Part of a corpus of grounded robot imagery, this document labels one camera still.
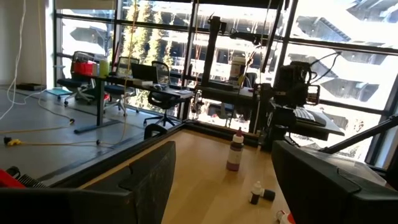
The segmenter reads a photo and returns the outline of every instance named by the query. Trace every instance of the laptop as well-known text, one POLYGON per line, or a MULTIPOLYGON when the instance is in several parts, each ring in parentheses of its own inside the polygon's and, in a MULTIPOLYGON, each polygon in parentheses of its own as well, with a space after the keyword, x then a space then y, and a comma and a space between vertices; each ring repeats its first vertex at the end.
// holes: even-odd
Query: laptop
POLYGON ((157 68, 155 66, 132 63, 131 72, 133 78, 157 83, 157 68))

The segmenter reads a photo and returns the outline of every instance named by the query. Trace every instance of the chair backrest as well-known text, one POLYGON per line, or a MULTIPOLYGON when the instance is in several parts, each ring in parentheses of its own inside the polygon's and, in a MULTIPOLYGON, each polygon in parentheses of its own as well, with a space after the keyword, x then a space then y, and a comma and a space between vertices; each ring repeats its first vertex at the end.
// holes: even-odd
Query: chair backrest
POLYGON ((130 61, 130 63, 139 64, 138 58, 130 58, 129 59, 129 57, 119 57, 118 67, 116 68, 116 75, 122 76, 122 77, 124 77, 126 75, 128 75, 128 76, 131 75, 131 65, 129 66, 129 61, 130 61))
POLYGON ((89 52, 82 52, 82 51, 76 51, 73 53, 73 58, 72 58, 72 65, 70 66, 70 74, 72 76, 72 80, 79 81, 79 82, 89 82, 90 77, 83 77, 81 75, 75 75, 74 74, 74 68, 75 68, 75 62, 77 60, 87 60, 90 59, 92 60, 95 57, 95 54, 89 53, 89 52))
POLYGON ((159 84, 170 84, 170 69, 163 62, 153 61, 152 66, 157 68, 157 81, 159 84))

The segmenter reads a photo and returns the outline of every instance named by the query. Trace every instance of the white wall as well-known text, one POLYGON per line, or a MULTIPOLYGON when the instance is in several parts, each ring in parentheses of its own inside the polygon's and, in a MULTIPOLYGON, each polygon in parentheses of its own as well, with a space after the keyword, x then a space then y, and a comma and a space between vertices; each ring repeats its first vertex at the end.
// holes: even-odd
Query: white wall
MULTIPOLYGON (((17 83, 46 84, 46 70, 52 76, 52 21, 46 11, 51 0, 26 0, 26 15, 22 31, 22 50, 18 68, 17 83), (40 45, 39 8, 42 45, 40 45)), ((14 78, 15 57, 19 47, 19 25, 22 18, 23 0, 0 0, 0 84, 7 84, 14 78)))

